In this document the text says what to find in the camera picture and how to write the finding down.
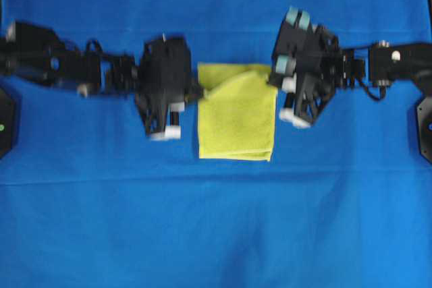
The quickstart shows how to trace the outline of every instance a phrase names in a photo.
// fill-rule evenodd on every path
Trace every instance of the black mounting plate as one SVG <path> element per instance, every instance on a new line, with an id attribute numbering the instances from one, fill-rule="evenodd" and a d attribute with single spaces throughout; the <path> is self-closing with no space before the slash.
<path id="1" fill-rule="evenodd" d="M 12 98 L 0 88 L 0 159 L 13 146 L 15 107 Z"/>
<path id="2" fill-rule="evenodd" d="M 432 163 L 432 97 L 417 106 L 418 145 L 421 155 Z"/>

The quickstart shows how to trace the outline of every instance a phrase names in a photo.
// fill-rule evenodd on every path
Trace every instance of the microfiber cloth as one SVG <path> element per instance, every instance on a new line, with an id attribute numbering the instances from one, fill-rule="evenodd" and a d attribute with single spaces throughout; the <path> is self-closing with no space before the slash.
<path id="1" fill-rule="evenodd" d="M 201 159 L 270 161 L 277 89 L 268 65 L 199 64 L 206 90 L 198 104 Z"/>

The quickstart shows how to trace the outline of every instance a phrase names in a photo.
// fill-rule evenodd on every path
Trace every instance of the black cable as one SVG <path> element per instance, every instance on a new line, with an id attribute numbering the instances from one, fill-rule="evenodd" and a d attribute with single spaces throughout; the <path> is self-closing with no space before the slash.
<path id="1" fill-rule="evenodd" d="M 385 98 L 385 94 L 386 94 L 385 87 L 379 87 L 379 96 L 376 96 L 369 90 L 369 87 L 366 86 L 366 84 L 360 78 L 356 78 L 356 79 L 358 81 L 358 84 L 360 84 L 360 87 L 367 93 L 369 98 L 371 98 L 373 101 L 381 101 Z"/>

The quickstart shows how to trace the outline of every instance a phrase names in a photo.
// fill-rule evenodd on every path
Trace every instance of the yellow cloth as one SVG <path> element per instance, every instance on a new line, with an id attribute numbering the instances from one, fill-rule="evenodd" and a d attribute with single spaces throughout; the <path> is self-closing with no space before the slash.
<path id="1" fill-rule="evenodd" d="M 201 159 L 270 161 L 277 89 L 267 65 L 199 64 L 206 96 L 198 104 Z"/>

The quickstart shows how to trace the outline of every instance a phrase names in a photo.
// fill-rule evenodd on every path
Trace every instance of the blue tablecloth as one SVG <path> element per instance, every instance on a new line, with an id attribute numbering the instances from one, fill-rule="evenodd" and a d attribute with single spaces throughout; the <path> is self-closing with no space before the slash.
<path id="1" fill-rule="evenodd" d="M 431 38 L 427 0 L 3 0 L 1 29 L 27 20 L 137 59 L 182 33 L 194 69 L 270 63 L 290 5 L 343 46 Z M 272 161 L 256 163 L 200 161 L 196 106 L 180 141 L 149 142 L 131 96 L 0 82 L 21 97 L 0 161 L 0 287 L 432 286 L 411 83 L 379 104 L 338 92 L 310 130 L 277 121 Z"/>

